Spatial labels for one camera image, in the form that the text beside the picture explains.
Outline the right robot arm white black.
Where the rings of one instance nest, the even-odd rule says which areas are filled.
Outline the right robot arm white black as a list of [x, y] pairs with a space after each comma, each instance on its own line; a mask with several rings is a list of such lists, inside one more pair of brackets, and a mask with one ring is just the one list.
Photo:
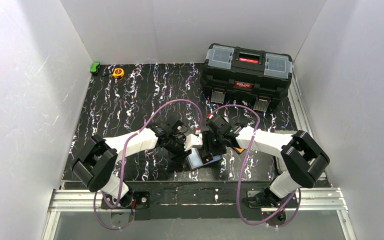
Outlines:
[[269, 186], [248, 200], [261, 204], [278, 202], [298, 188], [312, 188], [330, 163], [330, 158], [316, 141], [303, 130], [291, 134], [273, 133], [237, 123], [230, 124], [219, 115], [206, 120], [204, 146], [209, 153], [229, 148], [252, 149], [282, 159], [286, 170]]

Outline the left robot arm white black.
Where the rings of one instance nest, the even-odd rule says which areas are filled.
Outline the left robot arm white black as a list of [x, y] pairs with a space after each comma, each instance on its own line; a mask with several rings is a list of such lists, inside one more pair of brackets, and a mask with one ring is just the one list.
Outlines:
[[152, 122], [143, 130], [116, 137], [93, 135], [75, 157], [71, 170], [90, 192], [102, 191], [114, 199], [122, 199], [129, 187], [113, 174], [116, 164], [158, 147], [166, 149], [172, 161], [184, 160], [192, 152], [185, 147], [184, 127], [180, 120]]

